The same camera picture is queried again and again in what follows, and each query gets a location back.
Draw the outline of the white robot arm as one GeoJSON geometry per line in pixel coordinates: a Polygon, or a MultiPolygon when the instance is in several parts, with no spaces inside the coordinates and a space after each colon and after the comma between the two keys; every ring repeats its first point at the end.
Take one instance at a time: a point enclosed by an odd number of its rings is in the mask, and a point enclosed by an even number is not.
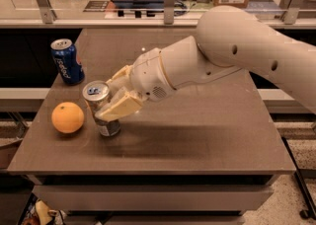
{"type": "Polygon", "coordinates": [[[278,33],[253,15],[217,6],[197,22],[196,33],[141,54],[107,85],[113,95],[95,117],[112,121],[175,91],[217,80],[244,68],[285,91],[316,113],[316,48],[278,33]]]}

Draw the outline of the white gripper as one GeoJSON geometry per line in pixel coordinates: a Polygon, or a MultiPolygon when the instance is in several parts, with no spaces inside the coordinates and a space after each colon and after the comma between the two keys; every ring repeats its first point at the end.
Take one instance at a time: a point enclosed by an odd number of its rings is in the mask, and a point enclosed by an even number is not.
{"type": "Polygon", "coordinates": [[[125,65],[107,81],[107,85],[116,93],[95,112],[95,117],[104,121],[113,121],[139,111],[143,107],[143,98],[139,93],[150,101],[158,102],[176,92],[167,78],[159,48],[141,54],[132,66],[125,65]],[[137,92],[129,91],[132,87],[137,92]]]}

